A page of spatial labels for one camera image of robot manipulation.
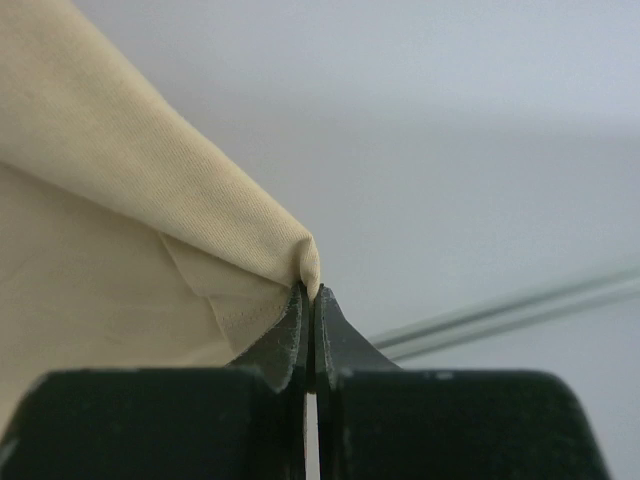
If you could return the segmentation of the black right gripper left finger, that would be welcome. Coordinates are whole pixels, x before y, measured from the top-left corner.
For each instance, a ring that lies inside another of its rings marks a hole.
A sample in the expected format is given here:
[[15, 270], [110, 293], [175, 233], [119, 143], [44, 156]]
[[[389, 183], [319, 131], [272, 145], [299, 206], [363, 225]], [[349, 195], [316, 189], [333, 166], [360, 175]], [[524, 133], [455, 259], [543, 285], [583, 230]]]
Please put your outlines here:
[[5, 479], [302, 479], [306, 291], [224, 367], [40, 376], [1, 439]]

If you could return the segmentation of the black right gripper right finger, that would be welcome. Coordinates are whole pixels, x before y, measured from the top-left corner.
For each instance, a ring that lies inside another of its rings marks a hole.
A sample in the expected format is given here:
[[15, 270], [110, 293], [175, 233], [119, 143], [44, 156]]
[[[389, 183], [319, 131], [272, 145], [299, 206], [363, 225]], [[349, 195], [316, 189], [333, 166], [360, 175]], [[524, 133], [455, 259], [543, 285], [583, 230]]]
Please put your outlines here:
[[325, 287], [314, 302], [314, 347], [325, 479], [610, 477], [580, 402], [555, 375], [403, 369]]

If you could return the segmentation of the tan beige t shirt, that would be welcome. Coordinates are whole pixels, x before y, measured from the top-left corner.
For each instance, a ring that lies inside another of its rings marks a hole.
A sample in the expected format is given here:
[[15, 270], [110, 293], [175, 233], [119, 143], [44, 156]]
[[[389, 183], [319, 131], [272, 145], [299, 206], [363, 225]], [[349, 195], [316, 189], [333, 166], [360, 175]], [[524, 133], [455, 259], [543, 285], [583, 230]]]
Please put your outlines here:
[[312, 235], [68, 1], [1, 5], [1, 418], [52, 370], [218, 366]]

